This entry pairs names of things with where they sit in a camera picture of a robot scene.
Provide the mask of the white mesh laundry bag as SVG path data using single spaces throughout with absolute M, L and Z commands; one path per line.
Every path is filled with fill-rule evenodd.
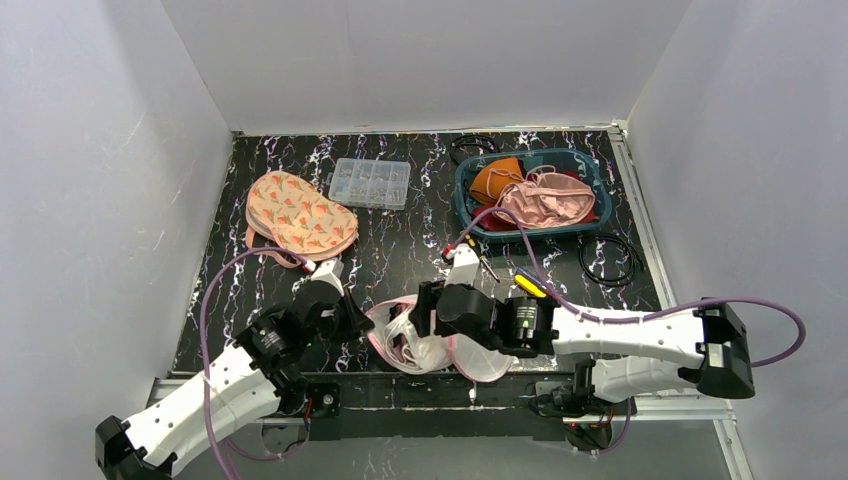
M 374 329 L 367 334 L 368 340 L 386 363 L 388 363 L 387 356 L 379 336 L 390 320 L 407 308 L 413 309 L 415 302 L 415 295 L 406 295 L 379 303 L 366 312 L 375 324 Z M 464 377 L 474 382 L 494 382 L 503 377 L 516 362 L 514 357 L 487 350 L 461 334 L 435 337 L 442 340 L 448 349 L 451 358 L 451 364 L 448 367 L 456 368 Z

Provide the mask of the floral pink laundry bag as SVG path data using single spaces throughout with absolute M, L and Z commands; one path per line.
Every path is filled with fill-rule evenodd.
M 311 183 L 284 171 L 271 171 L 247 192 L 245 243 L 260 237 L 283 253 L 265 251 L 285 268 L 312 271 L 358 238 L 358 219 L 347 207 L 323 196 Z

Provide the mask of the pink satin bra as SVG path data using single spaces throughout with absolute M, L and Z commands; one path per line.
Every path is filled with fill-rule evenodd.
M 506 186 L 493 213 L 500 221 L 525 229 L 563 228 L 596 223 L 596 196 L 576 175 L 560 173 L 548 166 L 528 173 L 525 180 Z

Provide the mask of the white satin bra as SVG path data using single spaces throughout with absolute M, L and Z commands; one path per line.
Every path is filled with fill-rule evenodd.
M 435 336 L 420 337 L 407 308 L 390 320 L 379 338 L 383 341 L 387 362 L 412 375 L 443 370 L 451 364 L 448 349 Z

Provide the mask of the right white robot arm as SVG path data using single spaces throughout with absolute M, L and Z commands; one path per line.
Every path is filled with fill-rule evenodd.
M 546 296 L 497 300 L 466 284 L 425 282 L 409 319 L 421 337 L 461 335 L 506 356 L 594 354 L 572 396 L 619 403 L 693 388 L 716 398 L 755 394 L 747 329 L 725 302 L 665 312 L 598 310 Z

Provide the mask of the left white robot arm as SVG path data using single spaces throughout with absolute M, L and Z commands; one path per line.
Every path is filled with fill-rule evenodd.
M 107 479 L 171 479 L 207 449 L 225 457 L 221 440 L 274 414 L 306 419 L 310 396 L 299 369 L 316 341 L 352 341 L 374 323 L 345 288 L 307 282 L 271 307 L 193 378 L 127 419 L 95 429 L 95 458 Z

